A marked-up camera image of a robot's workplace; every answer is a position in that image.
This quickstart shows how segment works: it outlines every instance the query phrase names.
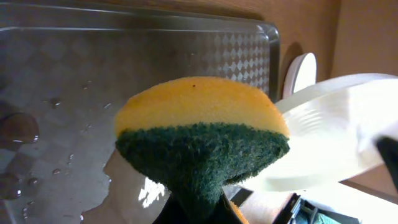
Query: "yellow sponge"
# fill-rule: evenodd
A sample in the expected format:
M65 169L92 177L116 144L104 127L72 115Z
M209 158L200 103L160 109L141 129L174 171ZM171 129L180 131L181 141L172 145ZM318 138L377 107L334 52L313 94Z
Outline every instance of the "yellow sponge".
M181 78L133 96L117 114L115 128L119 136L126 129L197 123L245 124L289 135L283 117L265 93L216 77Z

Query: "metal tray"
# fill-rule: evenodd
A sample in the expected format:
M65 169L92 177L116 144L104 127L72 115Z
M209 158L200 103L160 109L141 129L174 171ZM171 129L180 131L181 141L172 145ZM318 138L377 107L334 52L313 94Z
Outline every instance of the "metal tray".
M278 100L279 35L270 23L82 2L0 8L0 119L22 113L39 128L34 143L0 142L1 184L22 192L0 202L10 222L76 223L101 204L113 184L103 173L114 151L113 116L153 85L218 76ZM149 223L167 193L144 208L146 178L134 180L131 222Z

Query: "black handle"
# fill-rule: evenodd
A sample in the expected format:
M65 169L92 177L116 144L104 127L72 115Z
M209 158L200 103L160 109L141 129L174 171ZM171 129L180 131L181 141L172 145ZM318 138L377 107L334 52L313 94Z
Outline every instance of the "black handle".
M153 222L153 224L164 224L164 223L173 223L173 224L187 224L187 223L206 223L206 224L215 224L215 223L230 223L230 224L242 224L238 216L234 213L231 204L229 204L229 200L226 195L223 193L213 214L206 220L190 220L187 215L184 213L182 207L179 202L175 198L173 194L169 197L166 202L162 212Z

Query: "white plate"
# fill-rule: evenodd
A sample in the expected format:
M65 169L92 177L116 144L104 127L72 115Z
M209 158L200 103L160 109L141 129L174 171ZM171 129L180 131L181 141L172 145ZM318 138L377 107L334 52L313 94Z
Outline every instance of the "white plate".
M291 150L242 186L307 189L382 164L372 140L381 133L398 138L397 97L396 77L361 74L310 86L278 102Z

